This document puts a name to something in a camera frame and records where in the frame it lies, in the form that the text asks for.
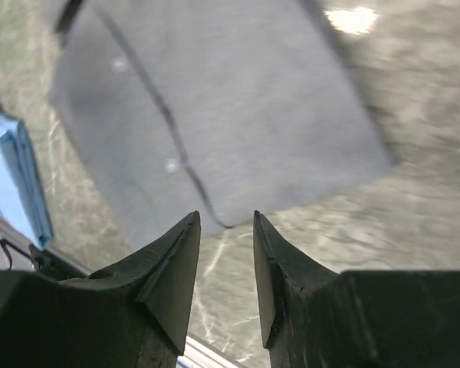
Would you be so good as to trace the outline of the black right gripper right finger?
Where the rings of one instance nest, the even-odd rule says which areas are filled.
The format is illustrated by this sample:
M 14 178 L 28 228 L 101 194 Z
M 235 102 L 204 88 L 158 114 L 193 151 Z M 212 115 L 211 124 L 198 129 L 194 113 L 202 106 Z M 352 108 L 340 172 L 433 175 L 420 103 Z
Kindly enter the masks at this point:
M 337 273 L 260 212 L 253 251 L 273 367 L 460 367 L 460 271 Z

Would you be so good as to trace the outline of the grey long sleeve shirt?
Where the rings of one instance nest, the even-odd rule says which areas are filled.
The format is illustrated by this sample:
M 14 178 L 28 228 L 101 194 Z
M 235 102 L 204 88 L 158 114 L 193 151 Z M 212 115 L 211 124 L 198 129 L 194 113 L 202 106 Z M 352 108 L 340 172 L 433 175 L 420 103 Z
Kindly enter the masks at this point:
M 51 103 L 132 248 L 393 167 L 316 1 L 46 1 Z

